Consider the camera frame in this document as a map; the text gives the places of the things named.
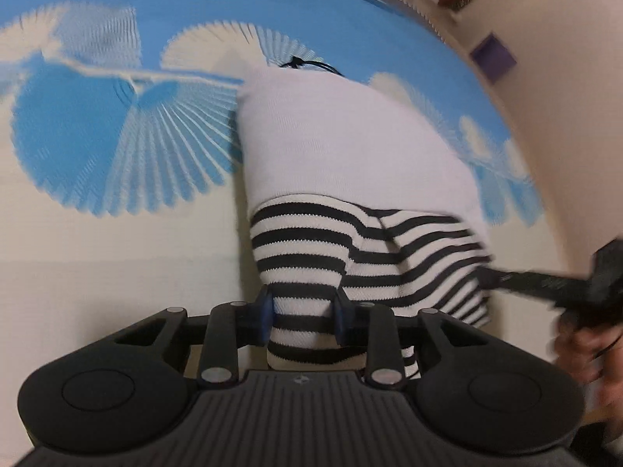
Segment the person's right hand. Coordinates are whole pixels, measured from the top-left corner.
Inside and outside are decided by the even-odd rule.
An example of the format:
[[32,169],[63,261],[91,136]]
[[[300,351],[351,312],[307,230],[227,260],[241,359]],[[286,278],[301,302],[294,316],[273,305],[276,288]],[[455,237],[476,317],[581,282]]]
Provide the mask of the person's right hand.
[[597,382],[598,411],[607,436],[622,436],[622,326],[577,327],[571,313],[556,324],[555,364],[580,384]]

